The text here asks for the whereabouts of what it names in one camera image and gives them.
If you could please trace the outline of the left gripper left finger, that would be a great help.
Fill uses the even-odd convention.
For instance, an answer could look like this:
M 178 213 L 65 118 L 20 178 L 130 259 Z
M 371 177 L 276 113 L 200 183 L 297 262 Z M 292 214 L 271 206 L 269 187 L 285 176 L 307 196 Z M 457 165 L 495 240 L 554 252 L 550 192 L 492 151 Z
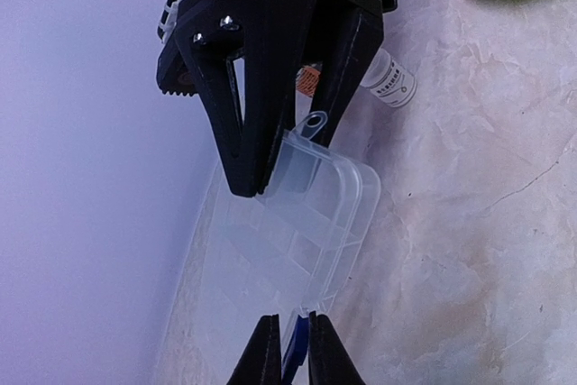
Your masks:
M 281 384 L 278 315 L 262 316 L 259 319 L 227 384 Z

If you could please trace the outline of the clear plastic pill organizer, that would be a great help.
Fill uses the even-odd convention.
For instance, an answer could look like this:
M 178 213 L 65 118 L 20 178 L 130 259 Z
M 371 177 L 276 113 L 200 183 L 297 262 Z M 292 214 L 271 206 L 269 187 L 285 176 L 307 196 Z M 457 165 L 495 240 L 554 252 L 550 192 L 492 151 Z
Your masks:
M 380 198 L 369 166 L 316 143 L 323 112 L 282 138 L 264 192 L 216 169 L 185 260 L 154 380 L 224 384 L 263 316 L 279 319 L 281 378 L 305 384 L 307 320 L 348 280 Z

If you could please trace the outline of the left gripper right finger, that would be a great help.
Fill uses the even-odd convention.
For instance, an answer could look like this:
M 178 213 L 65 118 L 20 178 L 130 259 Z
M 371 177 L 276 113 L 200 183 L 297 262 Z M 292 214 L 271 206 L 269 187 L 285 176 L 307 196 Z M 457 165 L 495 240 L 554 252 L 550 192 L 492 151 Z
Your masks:
M 330 318 L 309 315 L 308 379 L 310 384 L 360 384 L 361 376 Z

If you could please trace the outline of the orange label pill bottle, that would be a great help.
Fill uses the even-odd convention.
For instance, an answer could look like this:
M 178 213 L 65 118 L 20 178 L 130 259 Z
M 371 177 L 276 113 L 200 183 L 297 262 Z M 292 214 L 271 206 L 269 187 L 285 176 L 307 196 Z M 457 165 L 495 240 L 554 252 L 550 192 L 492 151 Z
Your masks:
M 321 64 L 303 66 L 297 73 L 296 90 L 308 97 L 313 97 L 319 83 Z

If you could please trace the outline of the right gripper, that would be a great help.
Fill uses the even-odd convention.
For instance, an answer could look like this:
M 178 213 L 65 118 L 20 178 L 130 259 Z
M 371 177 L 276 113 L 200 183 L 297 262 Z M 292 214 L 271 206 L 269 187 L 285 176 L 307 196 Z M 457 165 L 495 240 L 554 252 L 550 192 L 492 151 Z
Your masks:
M 233 194 L 268 185 L 299 71 L 319 65 L 311 109 L 327 147 L 358 87 L 384 96 L 393 72 L 383 16 L 398 0 L 167 0 L 157 34 L 161 92 L 200 96 Z

